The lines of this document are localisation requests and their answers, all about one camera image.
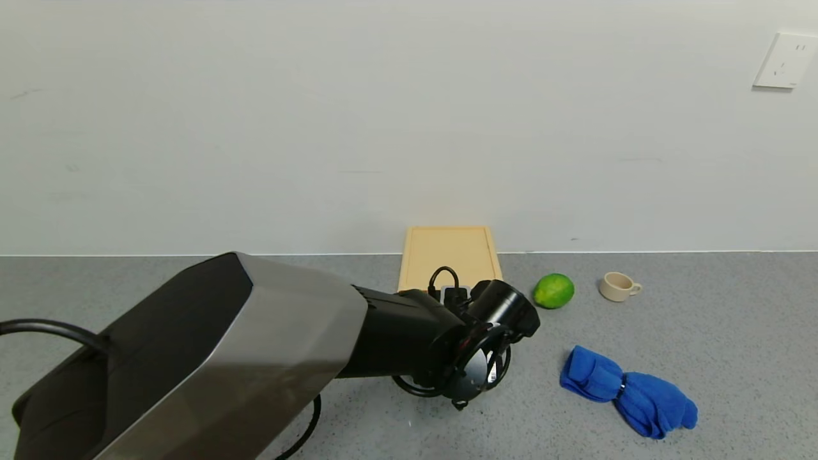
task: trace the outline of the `beige ceramic cup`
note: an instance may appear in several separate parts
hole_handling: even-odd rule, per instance
[[[600,281],[600,294],[614,302],[624,302],[632,295],[642,292],[642,285],[620,272],[607,272]]]

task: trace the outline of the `green lime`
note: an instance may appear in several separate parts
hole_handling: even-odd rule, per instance
[[[547,309],[558,309],[571,301],[573,283],[562,273],[542,277],[534,288],[534,301]]]

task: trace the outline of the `gray countertop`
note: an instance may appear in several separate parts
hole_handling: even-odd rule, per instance
[[[0,258],[0,318],[100,330],[201,259]],[[396,255],[275,259],[382,291],[395,289],[400,269]],[[817,254],[502,255],[501,266],[520,290],[560,272],[577,293],[563,309],[539,310],[539,331],[515,346],[498,388],[459,413],[388,378],[333,381],[294,458],[818,458]],[[608,302],[596,291],[608,271],[632,275],[645,291]],[[11,404],[75,347],[39,334],[0,340],[0,458],[11,458]],[[677,384],[699,406],[699,425],[642,438],[612,404],[560,388],[574,345]],[[260,458],[285,449],[310,410]]]

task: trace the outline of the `wall outlet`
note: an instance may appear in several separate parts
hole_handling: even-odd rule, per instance
[[[795,88],[818,49],[818,37],[776,34],[753,86]]]

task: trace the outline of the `blue towel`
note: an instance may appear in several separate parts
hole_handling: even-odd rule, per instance
[[[634,430],[655,440],[679,426],[694,428],[699,420],[696,404],[669,381],[623,373],[611,359],[579,345],[565,361],[560,385],[597,403],[613,400]]]

